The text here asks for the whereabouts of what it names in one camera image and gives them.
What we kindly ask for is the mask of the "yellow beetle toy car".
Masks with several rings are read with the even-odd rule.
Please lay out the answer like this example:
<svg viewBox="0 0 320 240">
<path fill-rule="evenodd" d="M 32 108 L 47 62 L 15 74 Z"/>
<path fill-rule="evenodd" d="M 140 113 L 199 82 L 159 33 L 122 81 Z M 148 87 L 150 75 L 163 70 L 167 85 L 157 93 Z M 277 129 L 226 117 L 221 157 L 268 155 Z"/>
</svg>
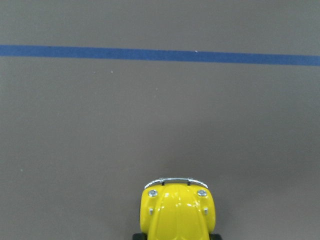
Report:
<svg viewBox="0 0 320 240">
<path fill-rule="evenodd" d="M 164 177 L 144 186 L 134 240 L 220 240 L 214 198 L 204 182 Z"/>
</svg>

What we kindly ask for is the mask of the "brown table mat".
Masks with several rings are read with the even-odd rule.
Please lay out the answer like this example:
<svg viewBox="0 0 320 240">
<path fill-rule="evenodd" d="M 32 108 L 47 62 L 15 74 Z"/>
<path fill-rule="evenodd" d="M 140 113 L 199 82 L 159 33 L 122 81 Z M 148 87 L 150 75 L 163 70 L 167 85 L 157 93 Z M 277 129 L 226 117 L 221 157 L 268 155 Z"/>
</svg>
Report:
<svg viewBox="0 0 320 240">
<path fill-rule="evenodd" d="M 1 45 L 320 53 L 317 0 L 3 0 Z M 129 240 L 205 182 L 225 240 L 320 237 L 318 66 L 0 58 L 0 237 Z"/>
</svg>

